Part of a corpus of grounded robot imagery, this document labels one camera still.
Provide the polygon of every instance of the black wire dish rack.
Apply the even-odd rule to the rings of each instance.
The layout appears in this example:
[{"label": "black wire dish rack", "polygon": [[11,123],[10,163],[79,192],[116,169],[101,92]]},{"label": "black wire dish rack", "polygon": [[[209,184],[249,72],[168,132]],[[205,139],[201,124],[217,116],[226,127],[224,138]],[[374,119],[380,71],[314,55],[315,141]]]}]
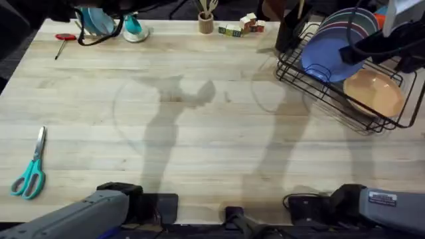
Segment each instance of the black wire dish rack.
[{"label": "black wire dish rack", "polygon": [[[399,72],[395,72],[392,69],[392,65],[395,66],[398,61],[394,58],[383,64],[374,64],[370,59],[365,61],[363,68],[375,70],[390,76],[404,92],[405,104],[401,113],[393,118],[383,116],[356,99],[346,95],[343,91],[343,81],[324,82],[303,70],[301,66],[301,52],[314,35],[315,29],[318,26],[318,24],[310,23],[299,37],[292,39],[292,45],[296,45],[296,47],[279,55],[276,70],[278,80],[290,83],[297,89],[313,96],[313,98],[317,98],[320,102],[324,103],[321,105],[324,106],[323,109],[326,109],[327,114],[336,114],[342,123],[355,131],[370,134],[383,132],[384,129],[392,130],[398,127],[411,127],[415,122],[425,93],[425,84],[422,82],[422,85],[420,85],[416,82],[418,74],[416,72],[412,74],[399,74]],[[330,71],[325,67],[323,67],[322,74],[330,77]],[[349,100],[373,112],[376,116],[362,114],[350,104]]]}]

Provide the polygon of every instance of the scissors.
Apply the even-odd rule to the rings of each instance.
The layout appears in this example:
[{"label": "scissors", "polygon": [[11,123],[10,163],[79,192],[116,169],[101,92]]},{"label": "scissors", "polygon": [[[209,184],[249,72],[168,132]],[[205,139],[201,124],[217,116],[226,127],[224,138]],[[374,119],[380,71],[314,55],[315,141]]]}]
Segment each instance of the scissors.
[{"label": "scissors", "polygon": [[43,189],[45,174],[41,171],[41,155],[43,153],[46,127],[41,127],[34,158],[29,162],[27,170],[12,184],[11,194],[22,195],[24,199],[35,198]]}]

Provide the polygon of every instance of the wooden table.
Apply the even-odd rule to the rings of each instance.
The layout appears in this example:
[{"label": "wooden table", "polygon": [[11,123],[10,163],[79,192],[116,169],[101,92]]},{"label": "wooden table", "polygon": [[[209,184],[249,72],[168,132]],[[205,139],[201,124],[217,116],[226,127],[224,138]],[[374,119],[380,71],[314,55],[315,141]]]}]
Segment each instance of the wooden table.
[{"label": "wooden table", "polygon": [[[191,21],[145,23],[143,43],[69,42],[58,60],[54,34],[78,29],[42,26],[0,96],[0,221],[32,220],[110,181],[177,193],[179,223],[220,222],[226,205],[288,222],[283,196],[344,183],[425,192],[424,113],[372,136],[339,123],[276,81],[277,23],[241,39],[201,35]],[[42,125],[44,191],[13,197]]]}]

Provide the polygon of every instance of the red screwdriver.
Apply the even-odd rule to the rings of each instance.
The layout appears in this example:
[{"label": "red screwdriver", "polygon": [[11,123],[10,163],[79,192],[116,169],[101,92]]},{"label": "red screwdriver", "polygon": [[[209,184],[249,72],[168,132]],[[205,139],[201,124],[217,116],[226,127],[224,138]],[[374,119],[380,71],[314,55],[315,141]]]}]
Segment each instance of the red screwdriver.
[{"label": "red screwdriver", "polygon": [[58,59],[58,57],[59,57],[59,55],[60,55],[60,53],[62,52],[62,49],[63,49],[63,48],[64,48],[64,46],[65,46],[65,43],[66,43],[68,40],[76,40],[77,38],[76,38],[74,35],[72,35],[72,34],[68,34],[68,33],[56,34],[56,35],[55,35],[55,37],[56,37],[57,39],[59,39],[59,40],[63,40],[62,45],[61,45],[61,46],[60,46],[60,48],[59,48],[58,54],[54,57],[54,59],[55,59],[55,60],[57,60],[57,59]]}]

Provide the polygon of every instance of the label sticker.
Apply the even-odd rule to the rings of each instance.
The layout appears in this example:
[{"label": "label sticker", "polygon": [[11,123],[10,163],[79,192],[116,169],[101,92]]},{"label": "label sticker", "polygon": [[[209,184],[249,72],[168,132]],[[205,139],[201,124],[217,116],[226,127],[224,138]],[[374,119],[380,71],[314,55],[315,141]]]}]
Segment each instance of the label sticker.
[{"label": "label sticker", "polygon": [[369,192],[369,202],[385,206],[397,206],[397,195]]}]

